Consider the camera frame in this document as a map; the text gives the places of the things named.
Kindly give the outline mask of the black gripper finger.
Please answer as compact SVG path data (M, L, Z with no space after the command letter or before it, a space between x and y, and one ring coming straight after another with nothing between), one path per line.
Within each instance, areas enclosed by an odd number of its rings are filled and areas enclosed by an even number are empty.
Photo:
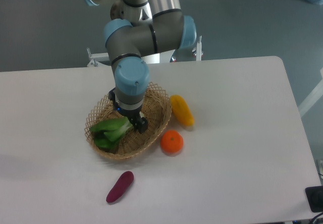
M131 117L130 123L133 125L134 130L138 131L140 134L143 134L148 129L148 121L141 115Z

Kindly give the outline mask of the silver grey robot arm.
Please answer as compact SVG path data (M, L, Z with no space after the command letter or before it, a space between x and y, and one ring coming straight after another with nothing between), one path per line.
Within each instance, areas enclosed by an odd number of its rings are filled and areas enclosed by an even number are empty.
M144 133L148 121L140 115L150 77L144 57L192 46L196 26L182 13L179 0L85 0L90 6L111 4L104 27L115 87L109 92L114 109Z

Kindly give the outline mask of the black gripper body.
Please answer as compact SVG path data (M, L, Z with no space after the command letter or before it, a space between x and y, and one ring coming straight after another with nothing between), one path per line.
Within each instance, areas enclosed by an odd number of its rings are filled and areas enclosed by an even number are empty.
M129 120L135 120L140 117L140 112L142 109L142 102L136 104L124 104L122 103L115 94L115 88L109 91L108 100L112 102L113 109L117 111L120 115L127 117Z

